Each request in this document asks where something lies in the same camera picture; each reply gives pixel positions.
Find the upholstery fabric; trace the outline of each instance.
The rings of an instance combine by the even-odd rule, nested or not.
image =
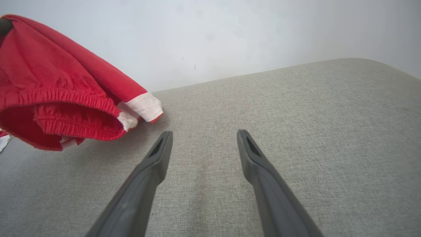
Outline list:
[[[115,141],[0,154],[0,236],[83,236],[165,130],[146,236],[262,236],[242,174],[250,132],[325,236],[421,235],[421,80],[336,59],[154,93],[165,114]]]

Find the wall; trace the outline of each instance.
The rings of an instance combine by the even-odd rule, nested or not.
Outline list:
[[[13,0],[149,91],[342,57],[421,78],[420,0]]]

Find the gray upholstered surface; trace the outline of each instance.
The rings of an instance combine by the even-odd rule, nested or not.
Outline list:
[[[421,235],[421,80],[338,59],[157,92],[165,115],[120,140],[0,154],[0,236],[83,236],[164,130],[147,236],[261,236],[247,129],[326,236]]]

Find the red fabric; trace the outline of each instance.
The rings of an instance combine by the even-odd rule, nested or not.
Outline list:
[[[4,137],[9,135],[8,133],[6,133],[6,131],[0,131],[0,137]]]
[[[33,20],[6,15],[0,38],[0,127],[36,148],[61,151],[62,135],[125,134],[116,104],[147,91],[100,57]]]

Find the white trim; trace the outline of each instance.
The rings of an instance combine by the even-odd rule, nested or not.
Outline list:
[[[137,126],[137,118],[139,115],[136,115],[133,110],[131,110],[124,102],[120,102],[117,105],[117,108],[121,110],[117,119],[123,125],[123,129],[128,132],[130,128]]]
[[[161,102],[149,92],[136,96],[125,104],[146,122],[153,121],[164,113]]]
[[[66,140],[65,142],[63,142],[63,143],[61,144],[61,147],[63,148],[63,150],[64,150],[64,149],[66,149],[66,148],[72,147],[72,146],[77,146],[76,139],[74,139],[74,138],[72,138],[72,139],[70,139],[70,140]]]
[[[0,151],[2,151],[6,147],[9,140],[10,140],[10,135],[0,137]]]

